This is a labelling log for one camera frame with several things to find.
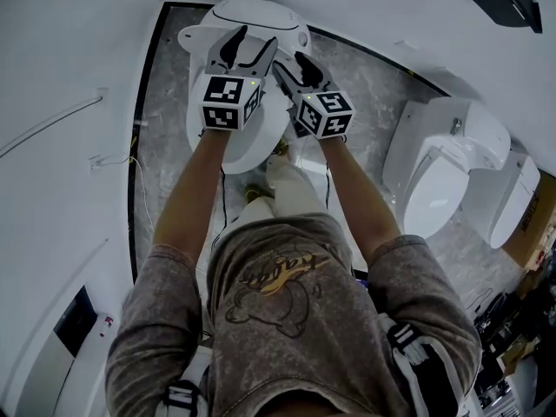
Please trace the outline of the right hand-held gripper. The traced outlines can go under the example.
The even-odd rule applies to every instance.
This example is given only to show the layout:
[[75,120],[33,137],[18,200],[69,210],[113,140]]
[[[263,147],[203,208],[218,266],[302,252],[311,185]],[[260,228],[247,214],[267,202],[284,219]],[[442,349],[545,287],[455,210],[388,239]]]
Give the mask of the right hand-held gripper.
[[290,121],[303,135],[328,139],[345,135],[354,118],[355,108],[348,93],[330,79],[329,70],[311,56],[295,52],[301,67],[300,83],[277,60],[272,63],[273,76],[283,94],[290,99]]

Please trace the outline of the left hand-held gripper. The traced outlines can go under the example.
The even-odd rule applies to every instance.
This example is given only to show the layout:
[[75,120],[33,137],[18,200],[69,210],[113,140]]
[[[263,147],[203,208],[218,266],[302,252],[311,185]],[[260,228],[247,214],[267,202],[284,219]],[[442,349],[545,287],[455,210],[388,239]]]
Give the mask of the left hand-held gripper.
[[242,131],[261,104],[265,75],[279,42],[272,37],[251,63],[239,63],[231,70],[247,32],[247,25],[229,32],[220,49],[220,59],[213,50],[208,53],[199,81],[199,112],[205,129]]

